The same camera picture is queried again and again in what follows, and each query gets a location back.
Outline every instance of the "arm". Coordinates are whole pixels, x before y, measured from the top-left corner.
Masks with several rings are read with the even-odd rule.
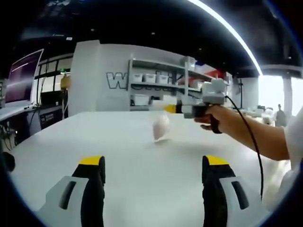
[[[238,113],[222,106],[212,106],[206,114],[213,115],[219,121],[219,130],[221,132],[228,134],[255,151],[255,146],[247,126]],[[195,121],[209,123],[208,118],[209,115],[206,115],[205,117],[195,119]],[[284,130],[282,128],[262,124],[248,117],[244,118],[255,136],[260,154],[273,160],[289,159]],[[201,127],[210,130],[210,126],[201,125]]]

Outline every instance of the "monitor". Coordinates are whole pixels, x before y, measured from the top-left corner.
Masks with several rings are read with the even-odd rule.
[[[42,50],[33,52],[12,64],[5,92],[5,106],[30,105],[35,72]]]

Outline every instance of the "white sleeve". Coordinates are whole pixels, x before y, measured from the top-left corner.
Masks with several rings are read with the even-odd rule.
[[[284,133],[291,166],[294,169],[303,158],[303,107],[285,127]]]

